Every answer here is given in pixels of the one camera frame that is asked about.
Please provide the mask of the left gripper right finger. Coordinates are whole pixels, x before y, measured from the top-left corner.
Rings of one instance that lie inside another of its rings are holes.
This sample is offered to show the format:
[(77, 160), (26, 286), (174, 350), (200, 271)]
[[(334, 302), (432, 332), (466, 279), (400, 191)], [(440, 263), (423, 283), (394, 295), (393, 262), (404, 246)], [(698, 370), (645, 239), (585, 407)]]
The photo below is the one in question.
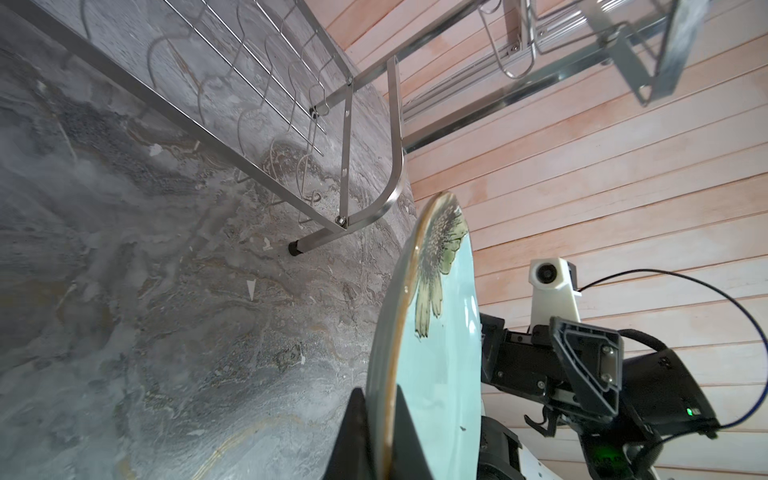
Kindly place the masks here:
[(432, 478), (407, 404), (398, 401), (395, 412), (392, 478), (428, 480)]

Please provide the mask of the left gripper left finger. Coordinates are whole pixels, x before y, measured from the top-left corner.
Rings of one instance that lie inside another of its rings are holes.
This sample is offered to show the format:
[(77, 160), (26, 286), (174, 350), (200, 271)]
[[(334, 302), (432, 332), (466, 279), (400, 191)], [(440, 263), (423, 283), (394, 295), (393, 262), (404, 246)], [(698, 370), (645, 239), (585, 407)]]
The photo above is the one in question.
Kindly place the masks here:
[(363, 389), (352, 390), (323, 480), (374, 479)]

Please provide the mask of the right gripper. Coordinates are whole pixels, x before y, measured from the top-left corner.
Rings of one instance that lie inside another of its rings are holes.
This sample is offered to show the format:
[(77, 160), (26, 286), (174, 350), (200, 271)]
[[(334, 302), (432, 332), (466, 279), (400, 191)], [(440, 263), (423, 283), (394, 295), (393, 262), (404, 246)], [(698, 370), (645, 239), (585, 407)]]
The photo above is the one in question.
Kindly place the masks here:
[(561, 425), (602, 432), (619, 416), (623, 339), (616, 330), (553, 317), (530, 332), (480, 315), (481, 382), (542, 406), (526, 424), (551, 438)]

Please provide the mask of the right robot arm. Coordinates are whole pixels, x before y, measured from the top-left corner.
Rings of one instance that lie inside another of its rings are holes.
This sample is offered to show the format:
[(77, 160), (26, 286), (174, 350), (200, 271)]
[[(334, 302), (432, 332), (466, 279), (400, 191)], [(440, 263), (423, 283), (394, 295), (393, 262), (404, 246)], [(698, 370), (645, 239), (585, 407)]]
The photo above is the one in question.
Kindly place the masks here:
[(648, 479), (666, 440), (715, 438), (713, 407), (678, 355), (633, 329), (553, 317), (528, 332), (483, 314), (481, 380), (542, 407), (526, 424), (545, 438), (567, 426), (594, 479)]

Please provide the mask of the light green floral plate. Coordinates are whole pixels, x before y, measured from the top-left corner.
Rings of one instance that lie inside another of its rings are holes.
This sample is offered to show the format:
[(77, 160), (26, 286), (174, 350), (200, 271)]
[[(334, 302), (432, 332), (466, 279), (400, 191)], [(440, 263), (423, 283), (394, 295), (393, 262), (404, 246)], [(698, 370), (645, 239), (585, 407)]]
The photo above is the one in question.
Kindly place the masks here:
[(399, 395), (425, 456), (421, 476), (475, 478), (481, 356), (469, 228), (456, 196), (441, 192), (402, 249), (376, 324), (365, 388), (375, 478), (394, 471)]

